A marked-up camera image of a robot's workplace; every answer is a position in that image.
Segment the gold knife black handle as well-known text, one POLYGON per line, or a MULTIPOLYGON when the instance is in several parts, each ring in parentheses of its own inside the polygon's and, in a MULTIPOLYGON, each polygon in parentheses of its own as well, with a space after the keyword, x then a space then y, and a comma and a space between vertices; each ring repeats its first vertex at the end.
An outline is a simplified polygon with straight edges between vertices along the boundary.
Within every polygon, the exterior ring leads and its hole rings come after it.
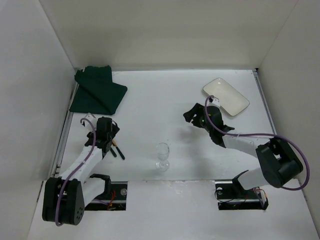
POLYGON ((125 160, 126 158, 125 158, 124 154, 122 153, 122 151, 120 150, 120 148, 118 147, 118 145, 117 145, 115 140, 112 141, 112 144, 116 148, 116 150, 117 150, 118 154, 120 155, 121 159, 125 160))

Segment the white rectangular plate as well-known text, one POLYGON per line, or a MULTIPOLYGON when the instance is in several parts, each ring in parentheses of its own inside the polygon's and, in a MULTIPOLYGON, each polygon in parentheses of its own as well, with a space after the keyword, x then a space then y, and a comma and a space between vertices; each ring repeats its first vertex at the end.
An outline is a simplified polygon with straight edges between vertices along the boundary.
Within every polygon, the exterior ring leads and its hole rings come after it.
POLYGON ((214 96, 220 101, 220 106, 232 117, 245 110, 250 102, 223 78, 216 78, 203 87, 208 96, 214 96))

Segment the dark green cloth placemat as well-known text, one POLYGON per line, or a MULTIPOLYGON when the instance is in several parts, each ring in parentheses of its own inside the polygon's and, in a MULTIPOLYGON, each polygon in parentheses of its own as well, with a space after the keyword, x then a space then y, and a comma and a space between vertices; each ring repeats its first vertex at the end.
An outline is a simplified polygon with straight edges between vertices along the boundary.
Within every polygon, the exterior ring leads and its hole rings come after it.
POLYGON ((112 68, 87 66, 74 76, 77 91, 69 108, 73 113, 91 113, 112 116, 123 100, 128 88, 113 82, 112 68))

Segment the clear champagne glass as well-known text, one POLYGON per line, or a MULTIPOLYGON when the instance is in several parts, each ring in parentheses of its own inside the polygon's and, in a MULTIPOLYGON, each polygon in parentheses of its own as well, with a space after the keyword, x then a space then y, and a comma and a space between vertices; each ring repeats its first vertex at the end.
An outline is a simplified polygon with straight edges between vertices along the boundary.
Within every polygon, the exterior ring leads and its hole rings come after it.
POLYGON ((157 162, 155 164, 156 169, 161 172, 166 172, 170 168, 170 163, 168 161, 170 155, 170 148, 169 146, 161 142, 156 147, 157 151, 157 162))

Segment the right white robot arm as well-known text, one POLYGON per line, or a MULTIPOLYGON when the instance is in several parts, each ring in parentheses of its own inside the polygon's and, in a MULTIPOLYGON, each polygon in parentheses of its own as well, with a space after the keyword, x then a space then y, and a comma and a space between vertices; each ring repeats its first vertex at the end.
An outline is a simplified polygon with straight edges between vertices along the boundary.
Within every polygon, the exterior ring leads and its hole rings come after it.
POLYGON ((289 143, 273 134, 251 135, 238 133, 235 128, 224 124, 220 109, 215 105, 203 106, 196 103, 183 117, 193 126, 205 129, 216 145, 238 150, 257 159, 259 167, 246 170, 231 181, 238 191, 270 185, 284 185, 303 171, 303 165, 289 143))

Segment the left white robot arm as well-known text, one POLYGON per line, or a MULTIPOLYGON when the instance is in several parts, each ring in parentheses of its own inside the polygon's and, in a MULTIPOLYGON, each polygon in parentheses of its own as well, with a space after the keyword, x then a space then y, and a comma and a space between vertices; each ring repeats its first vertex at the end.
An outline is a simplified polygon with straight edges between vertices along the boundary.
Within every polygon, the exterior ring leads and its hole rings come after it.
POLYGON ((120 129, 110 117, 86 116, 80 122, 91 127, 82 152, 67 170, 50 177, 44 187, 42 219, 58 227, 78 225, 86 206, 98 197, 116 197, 110 176, 92 170, 111 149, 120 129))

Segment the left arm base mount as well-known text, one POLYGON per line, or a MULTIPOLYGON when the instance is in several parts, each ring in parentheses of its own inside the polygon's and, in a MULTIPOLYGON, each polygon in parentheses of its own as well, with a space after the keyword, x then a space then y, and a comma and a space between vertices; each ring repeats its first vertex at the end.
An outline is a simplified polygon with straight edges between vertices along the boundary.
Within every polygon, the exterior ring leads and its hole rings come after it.
POLYGON ((97 196, 85 207, 85 211, 125 211, 127 194, 127 181, 112 182, 110 193, 103 193, 97 196))

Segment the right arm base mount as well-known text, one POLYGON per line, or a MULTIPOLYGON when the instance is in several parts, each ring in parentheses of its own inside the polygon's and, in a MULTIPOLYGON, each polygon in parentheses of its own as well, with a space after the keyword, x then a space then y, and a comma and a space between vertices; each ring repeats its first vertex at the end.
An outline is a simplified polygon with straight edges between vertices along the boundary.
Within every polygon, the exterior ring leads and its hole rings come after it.
POLYGON ((260 187, 244 190, 232 180, 215 181, 214 196, 221 211, 262 210, 269 206, 266 192, 260 187))

